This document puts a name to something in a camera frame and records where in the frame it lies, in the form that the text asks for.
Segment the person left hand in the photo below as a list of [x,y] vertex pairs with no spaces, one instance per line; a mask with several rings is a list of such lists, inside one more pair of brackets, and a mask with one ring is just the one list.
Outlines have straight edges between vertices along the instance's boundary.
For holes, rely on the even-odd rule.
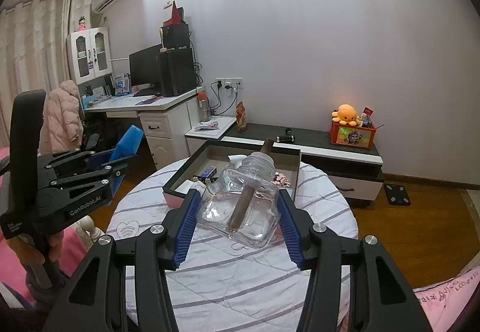
[[[64,232],[51,235],[49,237],[49,259],[51,261],[57,261],[62,253],[64,240]],[[45,263],[45,257],[32,245],[27,244],[19,236],[13,239],[7,239],[7,244],[10,249],[16,253],[19,262],[22,265],[43,265]]]

